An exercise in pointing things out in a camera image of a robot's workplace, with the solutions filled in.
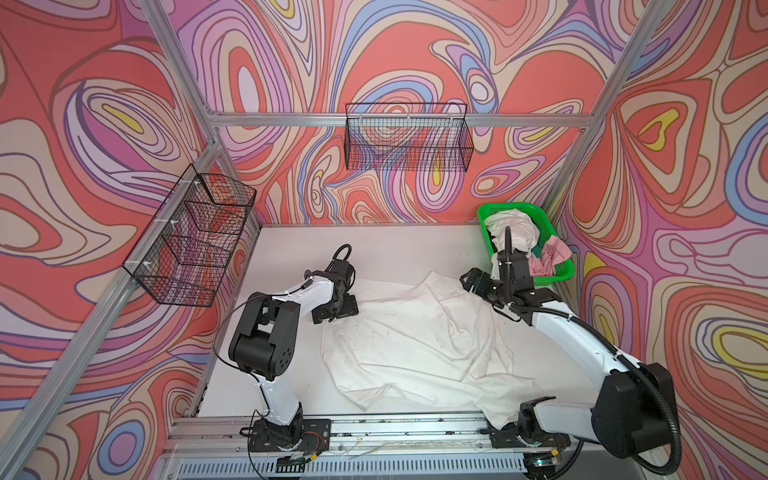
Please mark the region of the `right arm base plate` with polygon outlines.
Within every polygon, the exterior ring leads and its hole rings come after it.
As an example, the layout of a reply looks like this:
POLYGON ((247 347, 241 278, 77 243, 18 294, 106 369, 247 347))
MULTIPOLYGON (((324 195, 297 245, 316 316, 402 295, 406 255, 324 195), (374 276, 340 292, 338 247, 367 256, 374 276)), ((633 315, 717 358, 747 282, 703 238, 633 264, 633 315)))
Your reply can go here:
POLYGON ((553 448, 564 449, 571 445, 567 435, 543 431, 536 419, 520 412, 515 422, 507 423, 501 429, 488 424, 478 430, 487 435, 495 449, 500 448, 553 448))

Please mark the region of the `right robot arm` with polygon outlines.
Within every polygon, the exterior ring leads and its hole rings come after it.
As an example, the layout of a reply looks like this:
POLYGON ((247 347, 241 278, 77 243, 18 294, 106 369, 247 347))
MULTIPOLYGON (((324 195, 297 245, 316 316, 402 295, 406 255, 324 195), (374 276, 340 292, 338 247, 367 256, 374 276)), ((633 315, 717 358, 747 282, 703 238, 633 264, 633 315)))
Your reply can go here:
POLYGON ((562 349, 598 388, 590 404, 564 403, 542 396, 521 403, 516 421, 497 430, 526 445, 574 437, 580 445, 601 445, 618 459, 631 459, 658 476, 676 473, 682 463, 682 434, 674 381, 659 363, 645 363, 615 346, 578 318, 549 289, 536 288, 525 253, 504 230, 497 251, 498 274, 473 268, 462 288, 493 311, 522 322, 562 349))

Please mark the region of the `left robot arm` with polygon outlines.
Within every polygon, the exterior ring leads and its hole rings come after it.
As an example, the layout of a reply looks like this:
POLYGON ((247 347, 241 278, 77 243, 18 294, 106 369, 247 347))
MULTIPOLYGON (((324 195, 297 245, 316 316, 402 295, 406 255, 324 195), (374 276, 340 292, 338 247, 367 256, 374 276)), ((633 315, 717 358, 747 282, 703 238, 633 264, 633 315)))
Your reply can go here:
POLYGON ((230 340, 228 357, 235 367, 257 381, 266 411, 251 424, 255 447, 288 449, 307 435, 323 447, 319 432, 304 427, 303 407, 292 387, 280 379, 296 353, 299 320, 310 315, 315 325, 355 316, 357 300, 350 293, 356 270, 349 261, 352 247, 341 245, 323 270, 306 271, 302 283, 286 292, 249 296, 230 340))

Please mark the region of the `white t shirt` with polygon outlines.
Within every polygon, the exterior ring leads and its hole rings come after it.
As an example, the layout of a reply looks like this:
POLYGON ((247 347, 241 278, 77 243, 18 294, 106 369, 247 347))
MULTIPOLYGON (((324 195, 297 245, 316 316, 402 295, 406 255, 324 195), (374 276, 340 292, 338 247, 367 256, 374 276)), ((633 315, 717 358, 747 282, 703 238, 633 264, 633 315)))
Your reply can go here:
POLYGON ((476 409, 495 428, 541 394, 518 374, 501 318, 458 280, 431 272, 406 285, 361 280, 359 312, 323 328, 336 388, 363 410, 402 399, 433 410, 476 409))

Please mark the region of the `green plastic laundry basket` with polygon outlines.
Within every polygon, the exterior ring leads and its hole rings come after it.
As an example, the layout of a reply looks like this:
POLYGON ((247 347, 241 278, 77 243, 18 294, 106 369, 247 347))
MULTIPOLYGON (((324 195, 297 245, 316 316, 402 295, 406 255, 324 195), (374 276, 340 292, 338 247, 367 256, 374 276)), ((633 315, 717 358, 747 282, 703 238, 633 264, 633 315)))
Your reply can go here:
MULTIPOLYGON (((484 238, 484 241, 490 256, 492 256, 497 251, 491 244, 489 233, 487 232, 485 226, 483 225, 483 221, 492 214, 495 214, 497 212, 504 211, 504 210, 511 210, 511 209, 519 209, 524 213, 528 214, 539 229, 540 235, 539 235, 538 244, 534 247, 533 251, 530 254, 526 254, 528 259, 532 255, 535 255, 536 257, 538 257, 541 247, 545 244, 545 242, 550 236, 559 237, 554 226, 549 220, 547 214, 539 206, 536 206, 530 203, 521 203, 521 202, 483 204, 477 209, 477 218, 480 223, 482 236, 484 238)), ((537 287, 550 286, 556 282, 570 279, 573 276, 573 273, 574 273, 574 264, 570 258, 566 262, 556 266, 555 276, 534 277, 534 283, 537 287)))

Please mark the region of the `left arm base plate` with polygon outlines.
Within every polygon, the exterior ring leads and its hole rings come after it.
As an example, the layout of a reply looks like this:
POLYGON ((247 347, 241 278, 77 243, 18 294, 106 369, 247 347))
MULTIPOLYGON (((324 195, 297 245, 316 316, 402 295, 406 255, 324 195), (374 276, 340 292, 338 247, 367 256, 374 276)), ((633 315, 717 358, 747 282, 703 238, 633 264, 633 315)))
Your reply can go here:
POLYGON ((289 425, 277 425, 266 419, 240 429, 249 452, 319 453, 328 449, 332 422, 329 419, 305 420, 297 417, 289 425))

